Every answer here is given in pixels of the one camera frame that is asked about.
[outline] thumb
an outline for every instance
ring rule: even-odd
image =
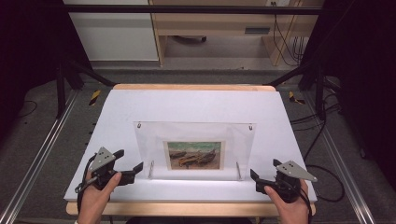
[[[283,203],[283,200],[280,198],[280,196],[276,193],[276,191],[274,189],[272,189],[269,186],[265,186],[264,189],[265,189],[265,192],[267,193],[267,195],[274,202],[276,207],[278,207],[279,205],[281,205]]]
[[[103,192],[110,195],[114,188],[120,183],[121,173],[114,174],[108,181],[107,185],[102,189]]]

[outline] black pole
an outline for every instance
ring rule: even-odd
[[[145,5],[46,5],[45,9],[84,13],[187,13],[187,14],[270,14],[323,15],[340,12],[321,7],[237,7],[237,6],[145,6]]]

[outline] wire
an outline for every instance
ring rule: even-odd
[[[85,185],[85,179],[86,179],[86,176],[87,176],[87,173],[88,173],[88,168],[90,167],[90,164],[95,159],[95,157],[96,157],[96,153],[92,157],[90,157],[90,159],[88,160],[87,165],[85,166],[84,176],[82,177],[82,181],[79,184],[80,186],[84,186]],[[80,191],[78,193],[78,195],[77,195],[77,210],[78,210],[78,213],[79,213],[80,208],[81,208],[82,196],[84,195],[84,191],[85,191],[85,189]]]
[[[282,36],[283,41],[285,42],[285,46],[286,46],[286,48],[288,49],[289,54],[291,55],[290,50],[289,50],[289,48],[288,48],[288,45],[287,45],[287,43],[286,43],[286,40],[283,38],[283,35],[282,35],[282,33],[280,32],[279,27],[277,26],[276,14],[274,14],[274,31],[273,31],[273,34],[274,34],[274,35],[273,35],[273,39],[274,39],[275,47],[276,47],[277,50],[279,51],[280,56],[282,57],[283,62],[285,62],[285,64],[287,64],[287,65],[289,65],[289,66],[297,66],[298,64],[290,64],[290,63],[286,62],[285,57],[283,56],[282,51],[281,51],[280,48],[277,46],[277,43],[276,43],[276,40],[275,40],[275,31],[276,31],[276,27],[278,28],[278,31],[279,31],[280,35]]]
[[[290,63],[287,63],[287,62],[286,62],[285,57],[283,56],[282,51],[280,50],[279,46],[278,46],[277,43],[276,43],[276,39],[275,39],[276,28],[277,28],[277,30],[278,30],[278,32],[279,32],[279,34],[280,34],[280,36],[281,36],[281,38],[282,38],[282,40],[283,40],[283,43],[285,44],[286,49],[287,49],[288,52],[289,52],[290,57],[291,57],[297,64],[290,64]],[[291,51],[290,51],[290,49],[289,49],[289,46],[288,46],[288,42],[286,41],[286,38],[282,35],[282,32],[280,31],[279,25],[278,25],[278,23],[277,23],[277,16],[276,16],[276,14],[274,14],[274,31],[273,31],[273,34],[274,34],[274,35],[273,35],[274,44],[275,44],[277,50],[279,51],[280,56],[282,57],[283,62],[284,62],[285,64],[289,65],[289,66],[298,66],[298,65],[300,65],[301,59],[302,59],[302,57],[303,57],[304,38],[303,38],[303,37],[300,37],[300,48],[299,48],[299,50],[298,50],[299,53],[297,54],[297,56],[295,56],[293,53],[294,53],[294,51],[295,51],[295,49],[296,49],[295,46],[296,46],[296,44],[297,44],[296,37],[294,37],[293,53],[291,53]]]
[[[30,114],[32,114],[36,109],[37,109],[37,103],[35,101],[24,101],[25,103],[33,103],[35,105],[35,108],[33,108],[30,112],[24,114],[24,115],[20,115],[18,116],[18,119],[24,118]]]
[[[312,129],[314,129],[314,128],[316,128],[316,127],[322,125],[322,124],[323,124],[323,123],[320,123],[320,124],[317,124],[317,125],[315,125],[315,126],[312,126],[312,127],[309,127],[309,128],[304,128],[304,129],[295,129],[295,130],[293,130],[293,131],[294,131],[294,132],[300,132],[300,131],[312,130]]]
[[[334,96],[334,95],[336,95],[336,94],[333,93],[333,94],[327,95],[327,96],[324,98],[324,100],[323,100],[324,103],[326,103],[326,100],[327,100],[329,97],[332,97],[332,96]],[[335,109],[335,108],[339,109],[338,107],[339,107],[339,104],[338,104],[338,103],[337,103],[337,104],[334,104],[334,105],[331,105],[331,106],[329,106],[328,108],[325,109],[325,112],[326,112],[326,113],[331,113],[333,109]],[[311,115],[311,116],[308,116],[308,117],[305,117],[305,118],[302,118],[302,119],[297,119],[297,121],[300,122],[300,121],[302,121],[302,120],[306,120],[307,118],[312,119],[312,118],[316,117],[317,115],[318,115],[318,114],[314,114],[314,115]],[[320,130],[319,130],[317,136],[315,137],[314,141],[312,142],[311,146],[309,147],[309,149],[308,149],[307,152],[305,153],[305,155],[304,155],[304,162],[306,161],[306,159],[307,159],[309,153],[312,151],[312,149],[313,149],[315,143],[318,141],[318,138],[320,137],[320,134],[323,132],[324,127],[325,127],[325,125],[326,125],[326,121],[327,121],[327,120],[326,120],[326,117],[325,117],[324,121],[323,121],[321,124],[318,124],[318,125],[315,126],[315,127],[318,127],[319,125],[321,125],[321,128],[320,128]],[[317,169],[320,169],[320,170],[322,170],[322,171],[327,172],[328,174],[332,175],[332,176],[337,180],[337,182],[340,184],[340,186],[341,186],[341,195],[340,195],[338,198],[336,198],[336,199],[328,199],[328,198],[325,198],[325,197],[322,197],[322,196],[317,196],[319,199],[321,199],[321,200],[323,200],[323,201],[326,201],[326,202],[329,202],[329,203],[338,203],[338,202],[340,202],[341,200],[343,200],[343,198],[345,197],[345,188],[344,188],[344,184],[342,183],[341,179],[340,179],[336,174],[334,174],[334,173],[331,172],[330,170],[328,170],[328,169],[326,169],[326,168],[324,168],[324,167],[318,166],[318,165],[307,164],[306,167],[313,167],[313,168],[317,168]]]
[[[309,147],[308,151],[305,153],[304,155],[304,161],[306,161],[306,158],[308,157],[309,153],[311,153],[312,148],[314,148],[315,143],[318,141],[320,134],[323,132],[324,130],[324,126],[326,126],[326,119],[323,121],[322,126],[317,134],[317,136],[315,137],[314,141],[312,142],[311,146]]]
[[[308,167],[317,168],[317,169],[319,169],[319,170],[322,170],[322,171],[325,171],[325,172],[329,173],[329,174],[332,175],[332,176],[337,180],[337,182],[341,185],[341,195],[340,195],[338,198],[336,198],[336,199],[328,199],[328,198],[324,198],[324,197],[322,197],[322,196],[317,196],[318,198],[320,198],[320,199],[323,200],[323,201],[329,202],[329,203],[338,203],[338,202],[340,202],[341,200],[343,200],[343,198],[344,198],[344,196],[345,196],[345,194],[346,194],[346,190],[345,190],[345,188],[344,188],[343,182],[341,181],[341,179],[340,179],[337,175],[335,175],[335,174],[334,174],[333,172],[331,172],[330,170],[328,170],[328,169],[326,169],[326,168],[324,168],[324,167],[318,166],[318,165],[306,164],[305,166],[306,166],[307,168],[308,168]]]

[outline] finger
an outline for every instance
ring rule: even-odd
[[[271,198],[273,203],[276,205],[276,207],[284,203],[283,200],[280,198],[280,196],[276,193],[276,191],[271,187],[265,186],[264,190],[267,193],[267,195]]]
[[[91,179],[92,178],[92,172],[91,171],[88,171],[87,172],[87,175],[85,176],[85,180],[89,180],[89,179]]]
[[[301,183],[301,189],[302,189],[305,193],[308,193],[308,185],[306,185],[305,180],[300,179],[300,183]]]
[[[121,173],[120,172],[114,174],[113,177],[111,177],[111,179],[108,181],[108,183],[105,186],[105,188],[102,189],[102,191],[105,194],[110,195],[111,192],[113,192],[114,188],[120,183],[120,179],[121,179]]]

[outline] wooden edge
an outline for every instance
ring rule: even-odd
[[[176,84],[118,84],[113,90],[276,91],[272,86]]]
[[[311,203],[312,214],[316,207]],[[66,206],[69,215],[78,214],[77,203]],[[273,203],[108,203],[103,215],[141,217],[278,217]]]

